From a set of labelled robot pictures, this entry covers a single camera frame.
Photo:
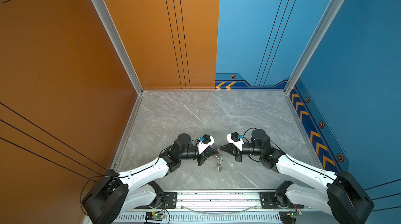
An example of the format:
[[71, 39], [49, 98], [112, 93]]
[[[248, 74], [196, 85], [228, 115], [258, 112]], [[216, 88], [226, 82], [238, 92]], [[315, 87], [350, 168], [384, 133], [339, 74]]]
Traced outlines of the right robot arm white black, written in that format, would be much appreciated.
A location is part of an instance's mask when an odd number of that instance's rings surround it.
[[254, 129], [250, 142], [237, 132], [227, 135], [228, 143], [220, 147], [237, 161], [243, 155], [259, 156], [260, 163], [268, 170], [290, 176], [307, 187], [286, 181], [277, 188], [278, 205], [287, 208], [304, 205], [333, 216], [340, 224], [364, 224], [374, 209], [356, 178], [347, 171], [333, 172], [311, 166], [287, 155], [262, 129]]

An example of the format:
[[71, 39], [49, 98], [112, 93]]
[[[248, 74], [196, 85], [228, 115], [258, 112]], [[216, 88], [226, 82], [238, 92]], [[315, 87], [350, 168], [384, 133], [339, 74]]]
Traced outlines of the left green circuit board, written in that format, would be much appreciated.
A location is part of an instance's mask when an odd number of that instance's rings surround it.
[[146, 212], [144, 222], [146, 224], [160, 224], [165, 219], [165, 214], [160, 212]]

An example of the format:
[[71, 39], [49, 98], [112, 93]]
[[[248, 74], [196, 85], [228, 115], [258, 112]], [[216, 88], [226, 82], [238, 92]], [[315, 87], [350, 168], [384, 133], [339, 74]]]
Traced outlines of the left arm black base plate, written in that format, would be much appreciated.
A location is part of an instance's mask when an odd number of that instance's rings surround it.
[[177, 192], [164, 192], [163, 196], [157, 195], [150, 205], [139, 206], [136, 209], [176, 209], [177, 196]]

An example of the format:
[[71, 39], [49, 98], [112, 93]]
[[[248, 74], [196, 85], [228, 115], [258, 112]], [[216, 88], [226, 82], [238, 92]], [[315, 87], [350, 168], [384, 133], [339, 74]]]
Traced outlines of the left corner aluminium post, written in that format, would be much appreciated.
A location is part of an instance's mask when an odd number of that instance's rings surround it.
[[143, 87], [137, 76], [137, 73], [133, 67], [132, 61], [128, 55], [128, 52], [124, 46], [124, 43], [119, 35], [119, 32], [115, 26], [112, 16], [107, 8], [104, 0], [91, 0], [94, 5], [96, 12], [112, 42], [115, 51], [117, 52], [120, 61], [138, 95], [143, 94]]

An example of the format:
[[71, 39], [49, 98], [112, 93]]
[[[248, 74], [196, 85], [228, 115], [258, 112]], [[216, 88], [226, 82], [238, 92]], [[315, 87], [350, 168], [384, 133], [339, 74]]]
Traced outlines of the corner aluminium post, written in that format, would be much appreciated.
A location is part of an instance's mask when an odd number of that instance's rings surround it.
[[115, 51], [117, 52], [120, 61], [138, 95], [143, 94], [143, 87], [137, 76], [137, 73], [133, 67], [132, 61], [128, 55], [128, 52], [124, 46], [124, 43], [119, 35], [119, 32], [115, 26], [112, 16], [107, 8], [104, 0], [91, 0], [94, 5], [96, 12], [112, 42]]
[[321, 40], [325, 36], [328, 28], [336, 17], [338, 11], [340, 10], [342, 4], [345, 0], [330, 0], [327, 8], [325, 9], [320, 21], [318, 22], [316, 29], [311, 36], [305, 50], [303, 51], [301, 57], [299, 58], [286, 87], [284, 88], [285, 95], [289, 95], [291, 90], [295, 87], [296, 82], [300, 78], [301, 74], [305, 70], [308, 62], [313, 56], [315, 50], [320, 44]]

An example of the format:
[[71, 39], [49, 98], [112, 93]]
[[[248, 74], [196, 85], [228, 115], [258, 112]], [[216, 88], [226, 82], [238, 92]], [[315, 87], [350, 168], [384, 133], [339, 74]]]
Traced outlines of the aluminium front rail frame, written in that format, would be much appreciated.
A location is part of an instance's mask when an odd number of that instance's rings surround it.
[[261, 190], [178, 190], [176, 209], [136, 209], [121, 212], [111, 224], [145, 224], [146, 212], [165, 214], [161, 224], [282, 224], [280, 211], [300, 210], [297, 224], [338, 224], [331, 215], [304, 205], [263, 209]]

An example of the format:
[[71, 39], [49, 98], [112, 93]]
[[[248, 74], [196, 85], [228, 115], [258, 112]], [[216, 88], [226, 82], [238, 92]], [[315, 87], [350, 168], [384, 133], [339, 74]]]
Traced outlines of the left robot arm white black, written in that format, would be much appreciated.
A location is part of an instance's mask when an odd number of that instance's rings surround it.
[[183, 159], [202, 165], [218, 153], [212, 147], [214, 143], [209, 135], [192, 140], [189, 134], [180, 134], [153, 161], [120, 173], [110, 169], [97, 176], [96, 184], [80, 196], [81, 208], [94, 224], [110, 224], [121, 212], [139, 206], [156, 208], [164, 192], [155, 180], [175, 172]]

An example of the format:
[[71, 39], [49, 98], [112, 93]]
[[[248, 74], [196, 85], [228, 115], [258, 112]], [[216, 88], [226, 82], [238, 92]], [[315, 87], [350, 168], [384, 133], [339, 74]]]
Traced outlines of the right green circuit board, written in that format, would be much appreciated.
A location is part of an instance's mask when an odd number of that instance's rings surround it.
[[303, 212], [300, 210], [280, 211], [279, 216], [282, 224], [296, 224], [297, 218], [302, 216]]

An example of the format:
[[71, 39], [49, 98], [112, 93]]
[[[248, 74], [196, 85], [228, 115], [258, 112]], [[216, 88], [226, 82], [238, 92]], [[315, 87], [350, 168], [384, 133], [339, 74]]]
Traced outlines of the green circuit board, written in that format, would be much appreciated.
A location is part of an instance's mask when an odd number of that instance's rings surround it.
[[282, 224], [296, 224], [297, 218], [302, 216], [303, 212], [300, 210], [280, 211], [279, 216]]
[[165, 214], [160, 212], [146, 212], [144, 222], [146, 224], [160, 224], [165, 219]]

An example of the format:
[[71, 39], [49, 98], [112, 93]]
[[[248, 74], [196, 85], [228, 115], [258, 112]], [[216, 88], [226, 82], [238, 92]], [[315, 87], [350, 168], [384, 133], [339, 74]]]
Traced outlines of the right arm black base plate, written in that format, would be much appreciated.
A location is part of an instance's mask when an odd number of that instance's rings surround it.
[[273, 191], [259, 192], [263, 209], [293, 208], [294, 204], [282, 193]]

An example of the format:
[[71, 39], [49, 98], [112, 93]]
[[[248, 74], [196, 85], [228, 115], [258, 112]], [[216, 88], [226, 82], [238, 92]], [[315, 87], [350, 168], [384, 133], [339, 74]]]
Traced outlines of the right corner aluminium post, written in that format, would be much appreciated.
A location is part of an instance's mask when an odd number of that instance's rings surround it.
[[291, 90], [295, 87], [296, 82], [300, 78], [301, 74], [305, 70], [308, 62], [313, 56], [315, 50], [320, 44], [321, 40], [325, 36], [328, 28], [336, 17], [338, 11], [340, 10], [342, 4], [345, 0], [330, 0], [327, 8], [325, 9], [320, 21], [318, 22], [316, 29], [311, 36], [305, 50], [303, 51], [301, 57], [299, 58], [286, 87], [284, 88], [285, 95], [289, 95]]

